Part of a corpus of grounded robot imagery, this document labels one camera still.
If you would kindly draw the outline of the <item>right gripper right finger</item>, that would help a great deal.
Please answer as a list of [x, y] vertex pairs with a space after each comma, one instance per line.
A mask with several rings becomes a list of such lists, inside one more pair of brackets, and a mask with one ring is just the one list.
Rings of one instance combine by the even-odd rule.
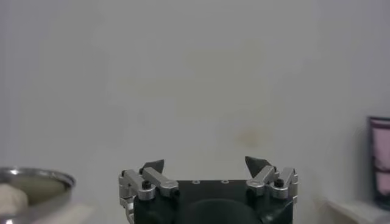
[[266, 191], [276, 200], [292, 200], [297, 203], [299, 177], [292, 167], [285, 167], [281, 171], [266, 159], [245, 157], [246, 166], [251, 179], [246, 186], [257, 196], [263, 196]]

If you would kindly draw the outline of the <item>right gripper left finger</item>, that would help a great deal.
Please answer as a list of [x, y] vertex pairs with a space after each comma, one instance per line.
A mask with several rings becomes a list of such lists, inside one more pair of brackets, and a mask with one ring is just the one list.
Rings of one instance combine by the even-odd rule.
[[126, 219], [135, 223], [135, 199], [152, 201], [157, 195], [174, 198], [180, 194], [179, 183], [165, 177], [163, 159], [145, 163], [139, 171], [123, 170], [118, 176], [119, 203], [124, 208]]

